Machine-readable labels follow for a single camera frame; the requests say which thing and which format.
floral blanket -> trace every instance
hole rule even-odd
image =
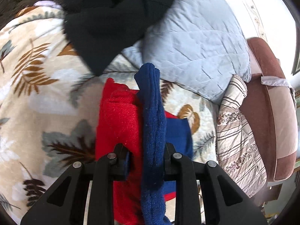
[[[121,55],[102,76],[90,74],[65,38],[63,16],[28,7],[0,31],[0,204],[17,224],[70,164],[94,160],[106,79],[137,89],[137,69]],[[193,159],[217,161],[217,107],[164,80],[161,94],[166,111],[189,120]],[[174,208],[167,204],[171,220]]]

white flower print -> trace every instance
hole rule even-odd
[[[8,162],[10,160],[17,160],[20,158],[16,153],[9,150],[9,147],[13,143],[14,141],[7,141],[7,138],[5,137],[0,138],[0,163]]]

silver bolt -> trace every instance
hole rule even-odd
[[[180,153],[176,152],[176,153],[173,154],[173,157],[175,159],[180,159],[180,158],[182,158],[182,155]]]
[[[74,168],[79,168],[79,167],[81,167],[81,162],[74,162],[74,163],[73,163],[73,167],[74,167]]]
[[[208,161],[207,165],[210,167],[216,167],[217,163],[215,161]]]
[[[107,155],[107,158],[108,159],[115,159],[117,157],[117,155],[115,154],[115,153],[109,153],[108,155]]]

red garment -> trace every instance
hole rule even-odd
[[[113,151],[122,143],[132,153],[130,172],[125,182],[114,182],[114,218],[124,225],[144,224],[141,209],[141,179],[143,170],[143,108],[126,85],[113,79],[106,81],[100,102],[99,124],[96,134],[96,160]],[[167,118],[177,118],[165,112]],[[176,192],[165,195],[165,200],[175,198]]]

striped pillowcase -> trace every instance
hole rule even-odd
[[[266,183],[267,175],[253,132],[240,112],[247,87],[234,75],[223,97],[217,120],[217,157],[219,165],[249,196]]]

